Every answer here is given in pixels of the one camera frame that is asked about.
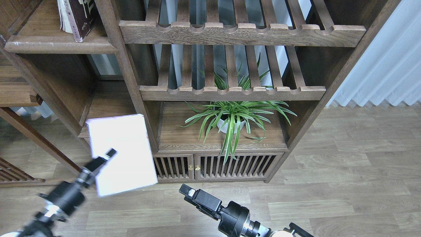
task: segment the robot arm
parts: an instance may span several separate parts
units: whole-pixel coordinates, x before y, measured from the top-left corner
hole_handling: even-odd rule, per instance
[[[298,234],[302,237],[313,237],[311,234],[294,223],[290,223],[290,229],[272,231],[258,221],[250,220],[250,211],[240,204],[230,201],[227,207],[222,206],[222,201],[209,193],[198,189],[194,190],[183,184],[179,190],[184,200],[196,206],[196,208],[213,218],[221,220],[218,230],[228,237],[294,237]]]
[[[48,195],[40,194],[47,203],[43,211],[38,212],[34,219],[24,227],[21,232],[12,232],[1,237],[53,237],[51,228],[55,221],[65,222],[84,201],[85,196],[81,193],[83,188],[95,181],[102,166],[114,155],[116,151],[111,149],[106,158],[97,157],[87,163],[82,172],[73,183],[63,181]]]

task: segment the white curtain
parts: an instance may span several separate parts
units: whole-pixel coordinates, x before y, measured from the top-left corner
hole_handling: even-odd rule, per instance
[[[421,1],[402,0],[327,106],[420,101],[420,39]]]

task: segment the book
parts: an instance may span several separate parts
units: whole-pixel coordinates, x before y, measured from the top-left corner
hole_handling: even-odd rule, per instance
[[[93,28],[98,10],[94,0],[57,0],[60,29],[73,33],[76,42],[83,39]]]

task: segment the white paper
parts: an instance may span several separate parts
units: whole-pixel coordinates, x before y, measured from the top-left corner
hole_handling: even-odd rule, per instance
[[[117,153],[96,177],[98,196],[117,194],[158,182],[145,119],[141,114],[87,120],[92,157]]]

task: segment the wooden shelf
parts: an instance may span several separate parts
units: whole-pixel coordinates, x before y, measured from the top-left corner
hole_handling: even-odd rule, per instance
[[[203,103],[192,103],[194,107],[200,104]],[[187,128],[178,127],[184,125],[184,121],[194,114],[195,112],[190,110],[184,102],[164,103],[158,154],[215,154],[221,151],[225,134],[218,133],[217,129],[212,129],[206,142],[203,143],[203,139],[198,140],[201,122]],[[265,123],[267,138],[261,143],[253,143],[255,140],[248,138],[245,128],[242,129],[237,147],[238,153],[288,151],[277,114],[268,115],[267,118],[272,122]],[[263,137],[263,130],[252,124],[250,124],[250,128],[252,137]]]
[[[321,25],[306,24],[298,0],[287,0],[293,27],[278,24],[272,1],[261,0],[264,27],[249,23],[245,2],[235,0],[235,26],[219,22],[218,2],[207,1],[207,22],[189,22],[189,1],[178,1],[177,20],[159,24],[161,0],[150,0],[145,21],[120,21],[125,43],[203,45],[288,45],[355,47],[365,34],[363,26],[335,25],[323,0],[312,0]]]
[[[159,101],[260,101],[260,100],[320,100],[326,88],[307,86],[301,73],[300,64],[293,46],[285,47],[288,66],[281,76],[274,46],[266,46],[273,89],[261,86],[255,58],[254,46],[245,46],[247,65],[250,75],[250,90],[238,86],[235,66],[234,47],[225,46],[228,88],[219,90],[214,83],[213,46],[205,46],[205,86],[201,89],[192,87],[192,47],[183,46],[182,85],[177,89],[168,87],[171,46],[163,45],[157,86],[140,86],[143,100]]]
[[[73,34],[60,30],[56,0],[43,0],[17,35],[6,43],[5,50],[26,54],[114,54],[117,49],[108,41],[101,19],[83,43],[75,42]]]
[[[0,53],[0,107],[39,106],[40,96]]]
[[[86,119],[136,114],[124,81],[100,81]],[[88,126],[83,126],[80,138],[89,138]]]

